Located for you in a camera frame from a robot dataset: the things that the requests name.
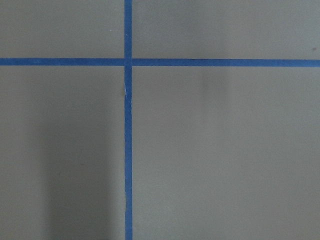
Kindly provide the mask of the vertical blue tape line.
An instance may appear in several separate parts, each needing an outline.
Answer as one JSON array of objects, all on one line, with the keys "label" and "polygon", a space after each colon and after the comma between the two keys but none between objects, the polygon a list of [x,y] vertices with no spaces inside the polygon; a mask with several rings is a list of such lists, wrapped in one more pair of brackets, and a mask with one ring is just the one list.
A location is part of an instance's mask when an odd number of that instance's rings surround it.
[{"label": "vertical blue tape line", "polygon": [[132,177],[132,1],[124,1],[124,187],[125,239],[133,239]]}]

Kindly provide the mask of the horizontal blue tape line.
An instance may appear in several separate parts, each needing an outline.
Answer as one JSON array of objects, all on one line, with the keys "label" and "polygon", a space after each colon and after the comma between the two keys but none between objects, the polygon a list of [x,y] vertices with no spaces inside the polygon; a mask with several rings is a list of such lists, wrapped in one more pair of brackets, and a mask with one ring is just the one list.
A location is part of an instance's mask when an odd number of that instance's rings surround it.
[{"label": "horizontal blue tape line", "polygon": [[292,67],[318,68],[318,59],[187,59],[187,58],[1,58],[1,66],[119,66],[135,67]]}]

